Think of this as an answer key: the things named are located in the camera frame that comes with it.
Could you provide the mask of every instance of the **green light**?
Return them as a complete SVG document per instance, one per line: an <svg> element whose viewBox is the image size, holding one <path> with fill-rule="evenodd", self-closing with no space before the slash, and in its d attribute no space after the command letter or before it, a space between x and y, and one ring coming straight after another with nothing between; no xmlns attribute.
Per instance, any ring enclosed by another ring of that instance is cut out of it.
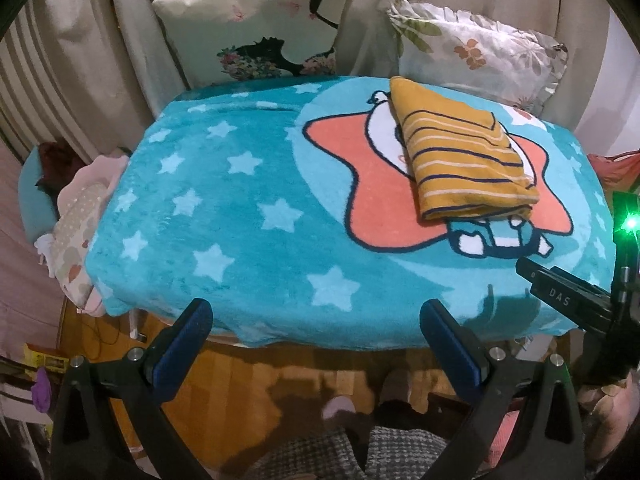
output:
<svg viewBox="0 0 640 480"><path fill-rule="evenodd" d="M622 228L625 231L635 231L640 227L640 215L628 216L625 222L622 224Z"/></svg>

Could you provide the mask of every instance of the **fleece blanket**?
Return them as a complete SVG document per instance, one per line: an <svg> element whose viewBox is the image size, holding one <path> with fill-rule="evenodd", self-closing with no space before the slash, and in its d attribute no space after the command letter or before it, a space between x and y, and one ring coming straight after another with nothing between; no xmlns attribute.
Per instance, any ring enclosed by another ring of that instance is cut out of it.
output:
<svg viewBox="0 0 640 480"><path fill-rule="evenodd" d="M387 79L187 92L146 131L92 240L86 268L107 312L177 317L205 298L249 346L424 346L430 298L485 339L571 329L514 264L531 256L609 286L612 221L580 144L526 112L428 88L502 123L540 192L529 221L418 223Z"/></svg>

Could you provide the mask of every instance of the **floral pillow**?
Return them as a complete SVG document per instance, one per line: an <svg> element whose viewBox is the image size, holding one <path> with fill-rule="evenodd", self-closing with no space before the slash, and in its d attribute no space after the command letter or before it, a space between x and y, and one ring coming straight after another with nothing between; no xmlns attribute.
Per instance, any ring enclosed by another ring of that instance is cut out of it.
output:
<svg viewBox="0 0 640 480"><path fill-rule="evenodd" d="M466 10L395 0L399 75L539 115L566 69L567 49Z"/></svg>
<svg viewBox="0 0 640 480"><path fill-rule="evenodd" d="M192 88L335 73L345 0L155 0Z"/></svg>
<svg viewBox="0 0 640 480"><path fill-rule="evenodd" d="M102 183L83 189L53 229L53 272L65 295L80 308L93 288L84 270L84 258L98 226L100 204L106 193L107 187Z"/></svg>

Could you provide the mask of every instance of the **purple cloth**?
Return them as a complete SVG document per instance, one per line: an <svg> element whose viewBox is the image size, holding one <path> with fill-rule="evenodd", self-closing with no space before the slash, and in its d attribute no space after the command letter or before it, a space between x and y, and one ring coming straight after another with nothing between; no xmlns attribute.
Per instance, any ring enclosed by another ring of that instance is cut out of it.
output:
<svg viewBox="0 0 640 480"><path fill-rule="evenodd" d="M43 367L38 368L36 373L36 383L31 387L31 400L41 413L47 413L51 407L51 383Z"/></svg>

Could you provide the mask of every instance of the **yellow striped towel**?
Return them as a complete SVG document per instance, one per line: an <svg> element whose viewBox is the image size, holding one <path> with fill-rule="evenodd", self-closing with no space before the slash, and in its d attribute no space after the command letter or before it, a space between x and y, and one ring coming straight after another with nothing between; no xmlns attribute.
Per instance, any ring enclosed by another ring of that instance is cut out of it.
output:
<svg viewBox="0 0 640 480"><path fill-rule="evenodd" d="M390 86L423 220L511 214L529 218L538 191L491 112L404 77L391 78Z"/></svg>

